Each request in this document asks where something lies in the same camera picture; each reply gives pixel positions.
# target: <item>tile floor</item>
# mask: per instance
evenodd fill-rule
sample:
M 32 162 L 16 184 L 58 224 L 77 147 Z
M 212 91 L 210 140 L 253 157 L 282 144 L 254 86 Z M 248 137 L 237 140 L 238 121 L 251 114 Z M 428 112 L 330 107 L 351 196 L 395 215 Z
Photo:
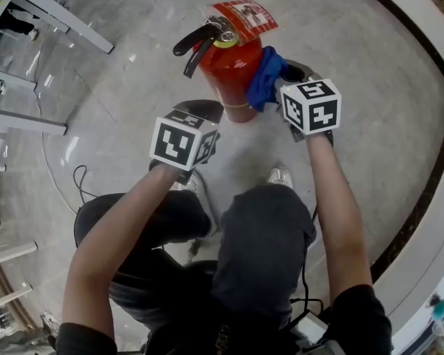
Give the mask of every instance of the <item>tile floor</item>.
M 34 290 L 22 298 L 33 317 L 61 316 L 67 268 L 81 205 L 73 170 L 86 164 L 84 188 L 96 195 L 128 190 L 145 174 L 156 117 L 179 101 L 214 98 L 172 46 L 201 22 L 199 7 L 226 0 L 71 0 L 70 10 L 115 44 L 110 55 L 78 33 L 37 23 L 30 43 L 3 38 L 0 69 L 38 82 L 33 92 L 8 86 L 0 109 L 67 123 L 64 137 L 0 128 L 0 245 L 34 240 L 38 251 L 4 264 L 10 281 Z M 414 37 L 375 0 L 256 0 L 280 28 L 263 37 L 285 58 L 308 64 L 343 93 L 335 146 L 366 224 L 374 262 L 390 243 L 426 184 L 444 134 L 444 80 Z M 218 153 L 199 167 L 217 213 L 237 193 L 263 181 L 277 162 L 293 172 L 296 192 L 313 210 L 315 196 L 304 143 L 292 142 L 271 106 L 248 124 L 221 123 Z M 41 143 L 59 190 L 48 174 Z M 217 256 L 212 238 L 199 258 Z M 179 261 L 187 245 L 167 246 Z M 308 256 L 312 295 L 328 299 L 323 245 Z M 121 350 L 138 347 L 147 330 L 113 308 Z

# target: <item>wrist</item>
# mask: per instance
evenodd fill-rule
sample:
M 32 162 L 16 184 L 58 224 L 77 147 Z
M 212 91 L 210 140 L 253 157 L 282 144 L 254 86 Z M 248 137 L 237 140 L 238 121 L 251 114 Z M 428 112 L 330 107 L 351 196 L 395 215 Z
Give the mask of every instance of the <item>wrist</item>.
M 182 173 L 182 170 L 178 167 L 174 167 L 166 163 L 157 164 L 152 169 L 158 172 L 164 179 L 172 180 L 173 183 L 181 176 Z
M 312 142 L 325 142 L 327 140 L 332 147 L 334 147 L 334 136 L 332 134 L 332 130 L 327 130 L 326 132 L 319 132 L 316 134 L 311 134 L 306 136 L 307 143 Z

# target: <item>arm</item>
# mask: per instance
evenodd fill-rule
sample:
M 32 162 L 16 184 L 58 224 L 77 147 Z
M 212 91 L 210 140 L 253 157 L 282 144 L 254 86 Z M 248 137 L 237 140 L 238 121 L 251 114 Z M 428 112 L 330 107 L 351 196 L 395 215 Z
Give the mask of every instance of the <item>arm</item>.
M 356 285 L 371 285 L 363 222 L 346 177 L 324 134 L 306 139 L 326 247 L 331 302 Z
M 84 238 L 67 275 L 63 322 L 87 326 L 114 337 L 110 282 L 180 173 L 166 164 L 155 166 Z

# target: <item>sneaker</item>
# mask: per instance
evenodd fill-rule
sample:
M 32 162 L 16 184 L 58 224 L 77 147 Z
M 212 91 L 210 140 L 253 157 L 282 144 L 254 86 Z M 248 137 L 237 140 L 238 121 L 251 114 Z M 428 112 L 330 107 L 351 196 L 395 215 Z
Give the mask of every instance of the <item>sneaker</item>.
M 281 184 L 282 186 L 287 186 L 291 189 L 294 189 L 291 173 L 285 166 L 278 166 L 272 169 L 266 182 L 272 184 Z
M 198 197 L 199 202 L 202 205 L 202 209 L 210 219 L 211 228 L 209 230 L 207 237 L 211 237 L 217 232 L 218 227 L 217 223 L 215 222 L 215 216 L 212 210 L 212 204 L 210 203 L 209 198 L 207 196 L 206 184 L 204 182 L 204 179 L 202 178 L 202 175 L 196 170 L 192 172 L 191 178 L 187 182 L 187 185 L 183 186 L 182 184 L 178 183 L 178 191 L 185 191 L 185 190 L 195 193 L 195 195 Z
M 192 261 L 194 260 L 194 258 L 198 254 L 199 249 L 201 248 L 201 246 L 202 246 L 202 239 L 195 238 L 192 241 L 191 246 L 189 247 L 189 250 L 187 252 L 187 262 L 188 263 L 192 263 Z
M 35 41 L 38 38 L 38 34 L 39 34 L 39 30 L 38 29 L 33 29 L 31 30 L 28 35 L 31 38 L 31 41 Z

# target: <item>fire extinguisher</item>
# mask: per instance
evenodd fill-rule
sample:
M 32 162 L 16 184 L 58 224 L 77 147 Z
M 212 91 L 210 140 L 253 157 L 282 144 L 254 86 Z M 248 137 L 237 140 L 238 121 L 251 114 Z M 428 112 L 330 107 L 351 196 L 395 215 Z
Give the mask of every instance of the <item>fire extinguisher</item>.
M 210 16 L 207 23 L 183 38 L 173 48 L 181 56 L 191 48 L 193 54 L 184 69 L 192 77 L 197 65 L 223 104 L 227 118 L 243 123 L 252 120 L 256 111 L 246 99 L 246 91 L 263 57 L 260 38 L 242 46 L 238 35 L 225 17 Z

